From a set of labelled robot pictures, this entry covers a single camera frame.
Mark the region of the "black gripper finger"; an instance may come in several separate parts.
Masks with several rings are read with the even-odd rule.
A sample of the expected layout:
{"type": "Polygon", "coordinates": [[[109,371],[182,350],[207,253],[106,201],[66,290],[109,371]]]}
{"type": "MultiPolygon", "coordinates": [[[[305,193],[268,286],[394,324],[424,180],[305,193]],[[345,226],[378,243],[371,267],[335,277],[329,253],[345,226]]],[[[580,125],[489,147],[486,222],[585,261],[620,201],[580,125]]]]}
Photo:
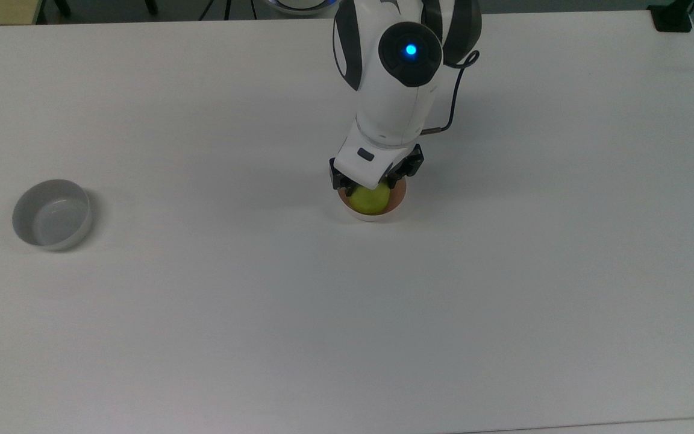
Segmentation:
{"type": "Polygon", "coordinates": [[[403,178],[413,177],[424,162],[424,154],[420,145],[415,145],[407,157],[398,164],[389,168],[385,174],[385,181],[388,186],[396,186],[403,178]]]}
{"type": "Polygon", "coordinates": [[[355,181],[336,168],[335,159],[330,159],[330,180],[331,187],[334,190],[343,192],[347,197],[350,197],[355,192],[355,181]]]}

